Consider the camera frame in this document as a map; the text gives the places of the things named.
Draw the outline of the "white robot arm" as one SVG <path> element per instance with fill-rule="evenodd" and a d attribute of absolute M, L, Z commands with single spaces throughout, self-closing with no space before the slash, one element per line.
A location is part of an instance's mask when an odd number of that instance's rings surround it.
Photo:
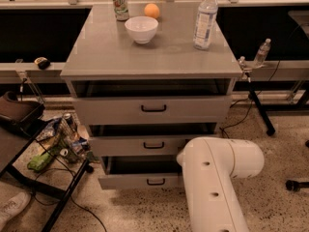
<path fill-rule="evenodd" d="M 248 140 L 198 137 L 177 155 L 193 232 L 249 232 L 232 180 L 258 175 L 265 163 Z"/>

